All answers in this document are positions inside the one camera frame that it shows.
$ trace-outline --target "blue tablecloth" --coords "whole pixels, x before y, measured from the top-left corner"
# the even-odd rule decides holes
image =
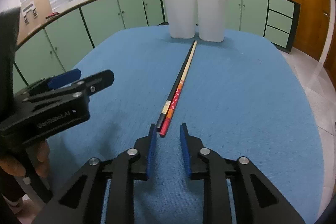
[[[90,98],[87,122],[51,137],[54,191],[89,158],[108,160],[146,136],[193,39],[168,26],[117,32],[81,60],[86,77],[110,69],[113,85]],[[307,224],[317,217],[323,155],[304,90],[267,39],[227,30],[221,43],[199,40],[166,138],[158,137],[154,177],[135,183],[135,221],[202,223],[203,184],[188,181],[179,126],[222,157],[247,156]]]

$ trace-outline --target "blue gripper pad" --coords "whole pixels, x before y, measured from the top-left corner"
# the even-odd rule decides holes
[[[185,124],[181,124],[180,126],[180,139],[181,139],[181,148],[182,148],[182,156],[184,162],[184,169],[188,174],[188,177],[191,177],[191,168],[190,168],[190,153],[187,144],[187,136],[188,136],[187,127]]]
[[[154,153],[155,153],[155,145],[156,145],[156,127],[155,124],[151,124],[151,128],[149,130],[148,136],[151,138],[151,142],[148,149],[148,156],[147,156],[147,168],[146,168],[146,175],[147,178],[150,178],[153,171],[153,163],[154,163]]]
[[[79,69],[73,69],[51,78],[47,85],[51,90],[59,89],[65,85],[79,80],[81,76],[82,73]]]

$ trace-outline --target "triangular cutout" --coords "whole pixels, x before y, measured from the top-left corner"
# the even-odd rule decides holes
[[[276,197],[268,190],[268,188],[254,174],[250,175],[254,191],[257,196],[259,206],[265,208],[278,203]]]
[[[61,198],[59,203],[61,205],[76,209],[82,196],[87,176],[82,175],[69,191]]]

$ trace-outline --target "white container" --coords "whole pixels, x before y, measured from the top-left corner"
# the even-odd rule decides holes
[[[164,0],[164,2],[171,37],[194,37],[196,33],[197,0]]]
[[[221,42],[225,34],[226,0],[197,0],[199,38]]]

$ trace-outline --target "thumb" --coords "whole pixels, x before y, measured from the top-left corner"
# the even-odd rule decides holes
[[[0,167],[12,176],[23,177],[26,169],[12,156],[5,155],[0,158]]]

